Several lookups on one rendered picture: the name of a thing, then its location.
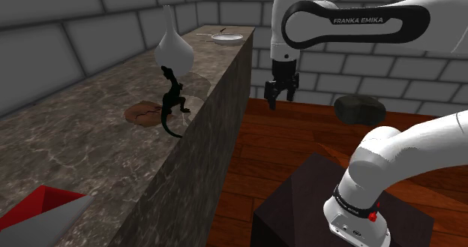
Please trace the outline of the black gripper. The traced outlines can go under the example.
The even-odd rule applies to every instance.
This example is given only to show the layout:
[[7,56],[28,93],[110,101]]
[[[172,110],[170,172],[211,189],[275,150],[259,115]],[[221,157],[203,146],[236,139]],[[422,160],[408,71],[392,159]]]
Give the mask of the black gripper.
[[287,89],[286,99],[294,100],[294,95],[299,87],[299,73],[296,71],[296,60],[280,62],[272,61],[272,75],[274,80],[266,81],[264,99],[267,100],[270,110],[276,109],[276,100],[281,90]]

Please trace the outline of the white shallow plate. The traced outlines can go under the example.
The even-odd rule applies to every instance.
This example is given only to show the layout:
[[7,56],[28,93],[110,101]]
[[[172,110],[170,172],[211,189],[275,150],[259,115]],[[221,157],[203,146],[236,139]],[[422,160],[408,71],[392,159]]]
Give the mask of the white shallow plate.
[[218,33],[211,36],[211,39],[216,44],[233,45],[243,42],[243,36],[236,33]]

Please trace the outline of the black dinosaur figure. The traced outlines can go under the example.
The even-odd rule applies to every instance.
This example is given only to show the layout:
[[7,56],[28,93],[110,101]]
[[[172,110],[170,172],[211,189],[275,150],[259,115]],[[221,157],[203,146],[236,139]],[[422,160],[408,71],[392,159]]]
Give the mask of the black dinosaur figure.
[[191,111],[189,108],[185,107],[186,98],[180,96],[181,90],[183,90],[183,84],[178,82],[171,68],[167,68],[163,65],[160,68],[163,71],[163,75],[171,82],[169,91],[163,95],[162,99],[161,124],[168,134],[177,138],[182,138],[181,135],[172,132],[167,127],[167,117],[172,113],[172,108],[177,105],[179,105],[180,111],[183,113],[189,113]]

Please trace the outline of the white long-necked vase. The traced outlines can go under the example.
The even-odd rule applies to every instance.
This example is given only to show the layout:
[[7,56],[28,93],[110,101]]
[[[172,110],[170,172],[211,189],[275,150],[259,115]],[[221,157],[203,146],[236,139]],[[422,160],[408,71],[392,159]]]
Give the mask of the white long-necked vase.
[[166,32],[154,50],[154,58],[162,67],[171,68],[176,77],[191,71],[194,63],[194,50],[176,31],[173,13],[169,5],[163,7]]

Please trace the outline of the dark robot stand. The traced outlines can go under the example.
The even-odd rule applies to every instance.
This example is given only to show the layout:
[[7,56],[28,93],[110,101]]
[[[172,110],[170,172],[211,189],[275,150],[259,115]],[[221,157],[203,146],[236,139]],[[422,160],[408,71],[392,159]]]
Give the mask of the dark robot stand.
[[[334,235],[323,214],[345,169],[312,154],[253,213],[250,247],[354,247]],[[393,195],[379,196],[389,247],[430,247],[434,219]]]

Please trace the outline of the red and grey box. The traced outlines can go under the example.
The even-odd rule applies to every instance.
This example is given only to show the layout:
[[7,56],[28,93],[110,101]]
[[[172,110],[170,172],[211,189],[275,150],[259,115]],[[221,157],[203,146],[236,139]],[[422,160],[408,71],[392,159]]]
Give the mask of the red and grey box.
[[54,247],[93,201],[41,185],[0,218],[0,247]]

